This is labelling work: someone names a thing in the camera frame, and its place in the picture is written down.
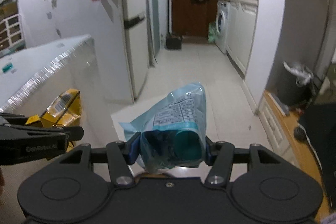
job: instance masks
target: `green bag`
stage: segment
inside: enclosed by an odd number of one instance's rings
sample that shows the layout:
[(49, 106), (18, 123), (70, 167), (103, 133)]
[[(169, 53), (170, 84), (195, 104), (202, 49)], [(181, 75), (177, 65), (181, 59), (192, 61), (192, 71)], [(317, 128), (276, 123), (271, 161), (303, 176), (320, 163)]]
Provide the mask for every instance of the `green bag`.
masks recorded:
[(216, 22), (209, 23), (208, 42), (214, 43), (216, 40)]

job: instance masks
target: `washing machine door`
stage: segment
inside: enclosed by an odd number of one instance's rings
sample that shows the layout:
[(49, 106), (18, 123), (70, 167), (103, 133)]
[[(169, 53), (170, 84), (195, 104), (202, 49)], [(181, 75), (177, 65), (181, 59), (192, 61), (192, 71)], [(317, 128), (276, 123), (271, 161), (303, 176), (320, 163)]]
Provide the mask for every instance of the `washing machine door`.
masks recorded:
[(227, 18), (224, 11), (219, 9), (216, 17), (216, 31), (218, 37), (222, 37), (224, 35), (226, 21)]

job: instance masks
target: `floor tile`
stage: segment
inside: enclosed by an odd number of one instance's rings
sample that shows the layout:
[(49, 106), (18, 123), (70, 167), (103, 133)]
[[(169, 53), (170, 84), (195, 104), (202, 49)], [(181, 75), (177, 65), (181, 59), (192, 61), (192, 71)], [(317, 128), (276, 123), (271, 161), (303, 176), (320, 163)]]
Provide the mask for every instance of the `floor tile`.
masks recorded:
[[(248, 148), (260, 143), (270, 149), (266, 133), (247, 102), (241, 88), (242, 79), (230, 60), (213, 44), (183, 44), (180, 51), (161, 50), (155, 68), (150, 68), (146, 84), (134, 105), (111, 104), (111, 116), (121, 140), (125, 140), (119, 122), (131, 122), (163, 99), (169, 92), (188, 83), (201, 82), (207, 99), (207, 136), (214, 142), (224, 140), (236, 147)], [(135, 164), (136, 175), (143, 169)], [(176, 177), (198, 176), (204, 181), (210, 167), (176, 167), (168, 173)], [(247, 171), (234, 165), (231, 180)]]

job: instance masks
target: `yellow bag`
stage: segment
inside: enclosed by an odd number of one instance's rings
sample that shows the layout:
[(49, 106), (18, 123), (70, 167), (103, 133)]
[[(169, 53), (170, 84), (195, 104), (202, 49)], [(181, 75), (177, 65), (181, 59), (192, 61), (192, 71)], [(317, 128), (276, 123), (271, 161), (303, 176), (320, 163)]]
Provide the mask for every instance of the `yellow bag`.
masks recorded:
[[(69, 89), (59, 95), (40, 117), (30, 116), (26, 125), (41, 128), (79, 126), (81, 115), (80, 91)], [(69, 142), (67, 152), (74, 146), (74, 142)]]

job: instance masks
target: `wooden counter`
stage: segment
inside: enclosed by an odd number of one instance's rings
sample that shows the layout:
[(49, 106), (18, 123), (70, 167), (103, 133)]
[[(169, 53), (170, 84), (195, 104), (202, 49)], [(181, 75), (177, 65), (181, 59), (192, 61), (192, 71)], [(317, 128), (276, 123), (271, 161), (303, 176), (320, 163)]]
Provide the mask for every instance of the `wooden counter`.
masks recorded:
[[(300, 169), (314, 178), (322, 186), (320, 168), (316, 162), (316, 158), (310, 146), (306, 142), (298, 142), (293, 136), (293, 130), (298, 125), (297, 121), (299, 116), (295, 112), (291, 112), (289, 116), (284, 117), (275, 106), (273, 100), (269, 97), (267, 91), (264, 92), (264, 96), (292, 147), (293, 153), (299, 162)], [(331, 211), (329, 208), (327, 196), (325, 192), (323, 192), (323, 201), (315, 217), (315, 221), (320, 223), (320, 221), (330, 213)]]

